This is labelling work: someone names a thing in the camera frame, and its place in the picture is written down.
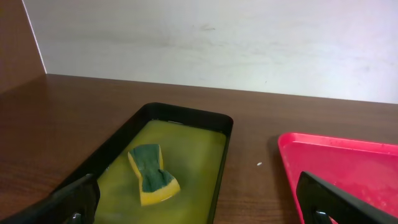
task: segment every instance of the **white wall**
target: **white wall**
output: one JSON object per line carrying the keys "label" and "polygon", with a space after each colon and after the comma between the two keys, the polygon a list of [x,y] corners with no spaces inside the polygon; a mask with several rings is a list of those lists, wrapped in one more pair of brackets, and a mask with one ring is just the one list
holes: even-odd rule
{"label": "white wall", "polygon": [[48,73],[398,103],[395,0],[25,0]]}

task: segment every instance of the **black tray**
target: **black tray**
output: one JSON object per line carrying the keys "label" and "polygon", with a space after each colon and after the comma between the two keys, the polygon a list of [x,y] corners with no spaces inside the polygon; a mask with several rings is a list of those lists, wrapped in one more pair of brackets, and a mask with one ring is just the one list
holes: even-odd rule
{"label": "black tray", "polygon": [[[80,220],[83,220],[84,223],[91,223],[93,217],[87,216],[93,215],[92,211],[95,211],[99,200],[98,184],[95,180],[120,155],[134,136],[153,119],[172,121],[186,126],[217,131],[226,136],[224,152],[207,219],[207,223],[213,223],[233,120],[224,114],[163,103],[149,103],[144,105],[87,158],[77,170],[70,174],[48,198],[3,220],[1,223],[79,223]],[[76,191],[81,192],[82,184],[87,184],[87,182],[90,184],[90,187],[85,187],[84,189],[91,189],[93,192],[90,195],[97,195],[97,197],[87,197],[84,199],[86,200],[85,206],[82,206],[81,198],[79,200],[75,199],[76,203],[74,203],[71,198],[76,198]]]}

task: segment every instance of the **wooden table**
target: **wooden table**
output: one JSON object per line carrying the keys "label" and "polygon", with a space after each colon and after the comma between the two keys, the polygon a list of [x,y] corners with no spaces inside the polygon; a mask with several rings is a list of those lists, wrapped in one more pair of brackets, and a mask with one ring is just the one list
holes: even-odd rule
{"label": "wooden table", "polygon": [[47,75],[0,95],[0,219],[48,195],[155,101],[234,119],[215,223],[299,223],[281,133],[398,143],[398,105]]}

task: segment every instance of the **yellow liquid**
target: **yellow liquid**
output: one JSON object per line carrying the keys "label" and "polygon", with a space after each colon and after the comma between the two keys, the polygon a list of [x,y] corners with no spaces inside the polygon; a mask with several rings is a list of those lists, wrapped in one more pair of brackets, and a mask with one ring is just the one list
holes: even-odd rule
{"label": "yellow liquid", "polygon": [[[142,207],[138,179],[127,152],[140,144],[160,144],[164,168],[181,186],[173,197]],[[226,136],[165,121],[149,121],[98,179],[101,198],[95,224],[204,224],[223,155]]]}

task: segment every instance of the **yellow sponge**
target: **yellow sponge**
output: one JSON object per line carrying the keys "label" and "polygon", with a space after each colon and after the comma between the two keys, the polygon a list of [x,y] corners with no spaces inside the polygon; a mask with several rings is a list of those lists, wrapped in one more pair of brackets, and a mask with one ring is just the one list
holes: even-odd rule
{"label": "yellow sponge", "polygon": [[137,146],[128,152],[128,157],[139,180],[141,206],[159,203],[180,191],[177,180],[163,170],[160,145]]}

